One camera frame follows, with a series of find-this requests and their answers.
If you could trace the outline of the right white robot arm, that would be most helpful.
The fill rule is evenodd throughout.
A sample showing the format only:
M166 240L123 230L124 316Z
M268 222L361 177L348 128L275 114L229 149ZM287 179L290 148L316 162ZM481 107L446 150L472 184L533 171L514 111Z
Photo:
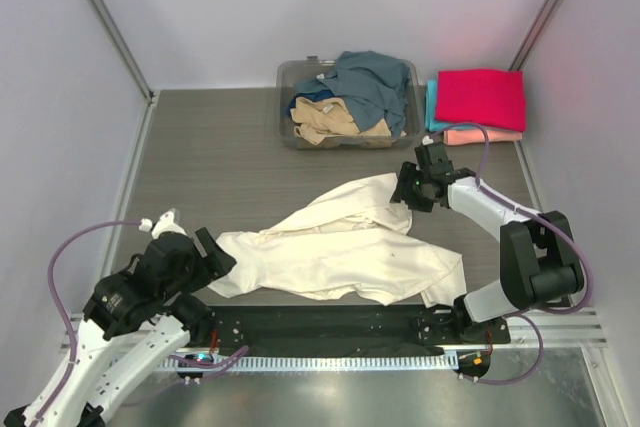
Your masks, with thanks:
M530 309L568 315L584 307L582 302L569 308L551 305L590 294L582 254L563 214L528 210L473 171L449 162L423 168L403 163L391 201L427 213L439 204L474 221L499 243L499 279L454 300L450 327L458 340L474 342L498 319Z

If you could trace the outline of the clear plastic bin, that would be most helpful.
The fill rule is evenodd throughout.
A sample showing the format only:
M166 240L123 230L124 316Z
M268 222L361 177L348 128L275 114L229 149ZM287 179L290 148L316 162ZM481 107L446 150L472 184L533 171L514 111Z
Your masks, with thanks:
M293 149L404 148L424 131L415 67L373 51L287 61L277 74L278 133Z

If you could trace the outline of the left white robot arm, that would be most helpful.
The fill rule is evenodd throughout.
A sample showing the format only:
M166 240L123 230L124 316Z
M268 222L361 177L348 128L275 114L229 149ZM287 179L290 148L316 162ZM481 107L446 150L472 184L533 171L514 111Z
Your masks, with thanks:
M79 325L62 317L67 358L5 425L104 426L164 358L210 339L213 313L194 293L229 274L235 259L205 228L189 237L173 223L134 225L152 237L145 252L95 285Z

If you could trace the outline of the cream white t shirt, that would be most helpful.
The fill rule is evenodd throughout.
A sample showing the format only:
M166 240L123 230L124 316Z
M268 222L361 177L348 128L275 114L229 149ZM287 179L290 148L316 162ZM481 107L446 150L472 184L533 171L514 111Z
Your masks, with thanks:
M224 298L267 288L315 301L355 293L384 306L413 296L451 305L467 291L463 257L410 237L411 211L391 200L396 185L394 173L360 178L268 229L221 234L236 264L210 289Z

